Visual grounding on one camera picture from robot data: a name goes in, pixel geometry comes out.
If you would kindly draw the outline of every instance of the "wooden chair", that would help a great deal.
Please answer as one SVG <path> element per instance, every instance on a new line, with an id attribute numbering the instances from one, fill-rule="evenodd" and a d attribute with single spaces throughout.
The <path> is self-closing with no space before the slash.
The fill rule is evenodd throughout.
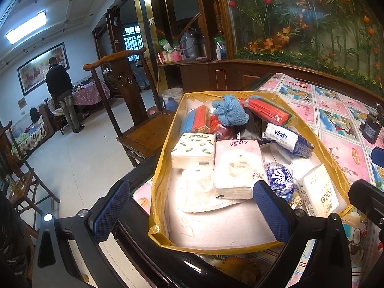
<path id="1" fill-rule="evenodd" d="M 145 61 L 144 53 L 146 50 L 146 47 L 143 47 L 140 50 L 114 53 L 99 59 L 93 64 L 83 66 L 84 70 L 92 72 L 101 100 L 118 136 L 117 139 L 124 146 L 124 150 L 134 167 L 137 166 L 136 160 L 141 162 L 162 149 L 174 117 L 174 113 L 163 110 L 155 87 L 155 82 L 149 71 L 147 62 Z M 136 84 L 135 77 L 128 62 L 128 57 L 132 55 L 138 55 L 143 63 L 158 109 L 158 112 L 149 117 L 143 99 L 141 98 L 139 87 Z M 121 131 L 116 121 L 96 73 L 96 68 L 105 63 L 110 63 L 116 79 L 116 84 L 119 87 L 121 95 L 123 96 L 133 119 L 134 127 L 125 132 Z"/>
<path id="2" fill-rule="evenodd" d="M 41 216 L 44 216 L 46 214 L 38 207 L 38 205 L 42 203 L 44 200 L 48 198 L 52 198 L 51 212 L 53 212 L 54 202 L 56 201 L 57 203 L 60 203 L 60 199 L 57 198 L 47 188 L 47 186 L 45 186 L 43 181 L 40 180 L 40 178 L 35 173 L 35 170 L 26 161 L 26 159 L 24 158 L 24 155 L 22 154 L 19 146 L 16 143 L 15 137 L 13 136 L 13 133 L 11 131 L 11 126 L 12 126 L 12 121 L 10 121 L 6 127 L 0 128 L 0 152 L 2 152 L 3 155 L 5 155 L 6 160 L 8 162 L 8 166 L 10 170 L 9 175 L 12 176 L 13 174 L 15 174 L 21 181 L 24 182 L 24 188 L 22 189 L 22 191 L 18 196 L 11 195 L 9 196 L 8 199 L 11 202 L 11 204 L 15 207 L 19 215 L 30 209 L 34 210 L 32 228 L 34 231 L 36 231 L 36 213 L 39 213 Z M 12 145 L 6 135 L 6 131 L 9 131 L 9 136 L 11 138 L 11 141 L 16 147 L 16 150 L 19 154 L 21 162 L 17 162 L 14 156 L 12 155 L 12 152 L 11 152 Z M 26 165 L 26 167 L 28 168 L 27 173 L 24 173 L 21 170 L 22 165 Z M 36 201 L 36 192 L 39 185 L 48 193 L 48 195 L 40 199 L 39 201 Z"/>

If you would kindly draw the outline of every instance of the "pink floral tablecloth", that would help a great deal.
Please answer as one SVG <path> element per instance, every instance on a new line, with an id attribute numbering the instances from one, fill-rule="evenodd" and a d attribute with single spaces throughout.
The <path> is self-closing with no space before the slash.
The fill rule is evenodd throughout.
<path id="1" fill-rule="evenodd" d="M 101 82 L 101 85 L 104 89 L 105 96 L 108 99 L 111 96 L 111 91 L 104 82 Z M 89 106 L 101 102 L 101 97 L 99 91 L 97 91 L 96 84 L 94 82 L 90 82 L 84 85 L 81 90 L 73 92 L 73 100 L 75 105 Z"/>

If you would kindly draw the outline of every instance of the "painting frame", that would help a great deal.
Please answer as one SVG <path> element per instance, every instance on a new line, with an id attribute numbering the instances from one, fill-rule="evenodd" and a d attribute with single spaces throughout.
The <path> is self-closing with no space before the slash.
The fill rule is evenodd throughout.
<path id="1" fill-rule="evenodd" d="M 17 69 L 20 86 L 24 96 L 45 83 L 45 75 L 49 70 L 48 61 L 52 56 L 58 58 L 58 64 L 63 65 L 65 70 L 70 69 L 64 42 L 40 53 Z"/>

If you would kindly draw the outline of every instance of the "window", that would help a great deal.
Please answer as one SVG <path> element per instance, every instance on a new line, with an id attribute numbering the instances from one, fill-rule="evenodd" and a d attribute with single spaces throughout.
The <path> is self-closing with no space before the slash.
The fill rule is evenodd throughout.
<path id="1" fill-rule="evenodd" d="M 124 43 L 127 50 L 138 50 L 143 47 L 143 39 L 141 38 L 139 26 L 124 28 Z M 129 57 L 130 62 L 135 62 L 138 59 L 138 55 Z"/>

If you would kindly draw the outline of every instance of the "blue wrapped package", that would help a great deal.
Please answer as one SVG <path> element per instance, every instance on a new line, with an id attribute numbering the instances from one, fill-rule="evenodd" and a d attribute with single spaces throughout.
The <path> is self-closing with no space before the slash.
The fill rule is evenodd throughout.
<path id="1" fill-rule="evenodd" d="M 293 178 L 289 170 L 277 162 L 269 162 L 265 165 L 269 187 L 274 193 L 290 202 L 293 196 Z"/>
<path id="2" fill-rule="evenodd" d="M 268 123 L 263 136 L 268 140 L 275 141 L 294 155 L 304 158 L 312 156 L 313 145 L 291 129 Z"/>

